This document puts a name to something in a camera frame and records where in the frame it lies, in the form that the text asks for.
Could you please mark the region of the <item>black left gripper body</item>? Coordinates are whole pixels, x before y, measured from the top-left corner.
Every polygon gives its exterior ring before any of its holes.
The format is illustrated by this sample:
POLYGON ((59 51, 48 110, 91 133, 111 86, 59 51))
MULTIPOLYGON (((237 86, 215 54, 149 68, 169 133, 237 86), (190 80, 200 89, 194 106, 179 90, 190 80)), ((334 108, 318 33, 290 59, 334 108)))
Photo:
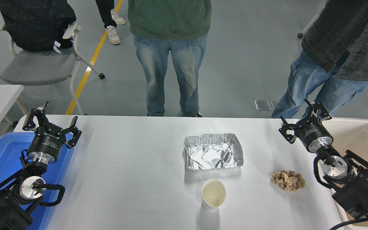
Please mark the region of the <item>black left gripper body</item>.
POLYGON ((38 127, 35 131, 35 137, 27 150, 27 156, 34 158, 38 153, 48 154, 49 159, 57 159, 63 144, 66 142, 65 135, 56 136, 57 131, 52 128, 48 132, 45 127, 38 127))

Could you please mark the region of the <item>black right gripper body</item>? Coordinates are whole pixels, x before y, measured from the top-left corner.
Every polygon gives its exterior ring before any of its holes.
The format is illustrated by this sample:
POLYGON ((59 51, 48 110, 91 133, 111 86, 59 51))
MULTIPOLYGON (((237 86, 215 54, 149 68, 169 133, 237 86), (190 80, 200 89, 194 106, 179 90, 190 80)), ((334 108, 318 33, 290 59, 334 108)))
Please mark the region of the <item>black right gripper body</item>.
POLYGON ((333 137, 317 117, 305 117, 296 123, 297 136, 307 150, 318 150, 321 146, 332 145, 333 137))

